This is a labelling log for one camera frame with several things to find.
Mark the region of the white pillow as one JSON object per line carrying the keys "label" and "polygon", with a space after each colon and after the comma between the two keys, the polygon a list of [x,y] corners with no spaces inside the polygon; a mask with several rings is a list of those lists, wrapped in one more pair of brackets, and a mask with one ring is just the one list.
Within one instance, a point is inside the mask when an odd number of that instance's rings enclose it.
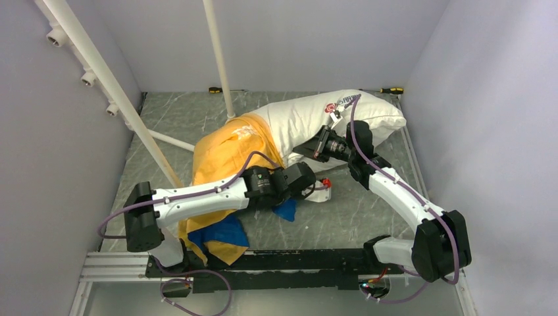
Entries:
{"label": "white pillow", "polygon": [[394,105],[359,90],[338,90],[269,103],[252,113],[267,123],[275,148],[287,166],[304,161],[314,172],[322,172],[345,163],[338,159],[320,163],[295,153],[294,148],[310,140],[322,126],[332,124],[330,113],[334,111],[340,112],[341,119],[333,130],[341,137],[346,136],[346,126],[351,114],[350,103],[357,95],[360,98],[354,119],[368,123],[373,145],[380,145],[393,132],[407,124],[403,113]]}

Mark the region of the yellow and blue pillowcase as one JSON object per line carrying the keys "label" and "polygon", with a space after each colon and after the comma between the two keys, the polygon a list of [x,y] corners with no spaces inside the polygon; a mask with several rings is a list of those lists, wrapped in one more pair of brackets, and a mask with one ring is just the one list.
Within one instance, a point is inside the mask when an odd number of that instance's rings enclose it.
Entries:
{"label": "yellow and blue pillowcase", "polygon": [[[250,153],[248,165],[284,167],[268,124],[259,115],[249,113],[233,118],[222,128],[205,136],[193,152],[193,185],[234,176]],[[227,265],[237,261],[249,248],[247,235],[233,209],[216,211],[178,223],[178,237],[204,263],[211,254]]]}

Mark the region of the white pvc pipe rack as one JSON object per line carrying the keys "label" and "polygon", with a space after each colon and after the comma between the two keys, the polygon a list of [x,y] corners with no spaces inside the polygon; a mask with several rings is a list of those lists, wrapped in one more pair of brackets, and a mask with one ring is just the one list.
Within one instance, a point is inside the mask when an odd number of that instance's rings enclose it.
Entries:
{"label": "white pvc pipe rack", "polygon": [[190,152],[194,150],[194,146],[146,127],[136,108],[139,101],[130,99],[128,95],[128,88],[131,86],[140,90],[128,61],[124,61],[128,72],[126,77],[115,76],[112,64],[108,64],[103,58],[102,53],[98,50],[67,1],[35,1],[34,3],[51,27],[50,32],[46,35],[51,45],[55,47],[67,46],[70,49],[76,60],[82,65],[84,75],[81,82],[86,86],[97,85],[99,87],[99,90],[105,94],[109,102],[108,114],[112,116],[120,115],[128,129],[138,135],[144,147],[173,187],[182,187],[184,184],[156,144],[156,141],[160,140]]}

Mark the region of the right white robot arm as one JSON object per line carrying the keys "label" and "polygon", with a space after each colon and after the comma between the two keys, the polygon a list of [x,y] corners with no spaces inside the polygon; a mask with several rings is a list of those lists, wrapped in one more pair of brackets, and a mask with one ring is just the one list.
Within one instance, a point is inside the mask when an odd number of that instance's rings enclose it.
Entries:
{"label": "right white robot arm", "polygon": [[457,210],[446,211],[420,195],[383,157],[374,151],[372,131],[361,120],[347,124],[339,136],[327,125],[294,152],[321,163],[336,159],[347,163],[353,179],[376,194],[412,228],[414,238],[403,240],[379,236],[365,244],[363,266],[379,273],[387,265],[412,268],[427,282],[447,280],[472,262],[467,225]]}

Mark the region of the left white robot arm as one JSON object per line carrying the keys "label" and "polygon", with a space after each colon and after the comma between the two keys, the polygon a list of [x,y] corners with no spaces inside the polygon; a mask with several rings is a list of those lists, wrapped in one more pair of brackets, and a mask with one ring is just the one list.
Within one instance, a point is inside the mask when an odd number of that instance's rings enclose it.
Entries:
{"label": "left white robot arm", "polygon": [[252,166],[215,182],[171,190],[152,190],[142,182],[130,194],[124,213],[126,249],[147,252],[170,275],[189,267],[187,248],[167,227],[200,215],[250,207],[274,207],[288,199],[305,199],[316,188],[306,163],[274,169]]}

